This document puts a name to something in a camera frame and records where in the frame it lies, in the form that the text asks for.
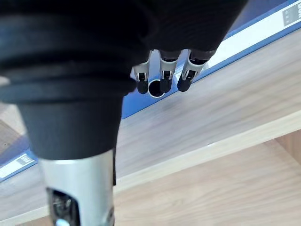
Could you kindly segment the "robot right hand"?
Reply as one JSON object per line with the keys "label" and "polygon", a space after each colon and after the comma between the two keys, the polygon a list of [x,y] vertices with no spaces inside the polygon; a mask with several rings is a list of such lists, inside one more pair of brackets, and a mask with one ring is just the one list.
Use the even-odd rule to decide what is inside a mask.
{"label": "robot right hand", "polygon": [[3,0],[0,99],[17,105],[61,226],[115,224],[116,144],[123,98],[148,91],[159,51],[168,92],[182,50],[185,92],[245,0]]}

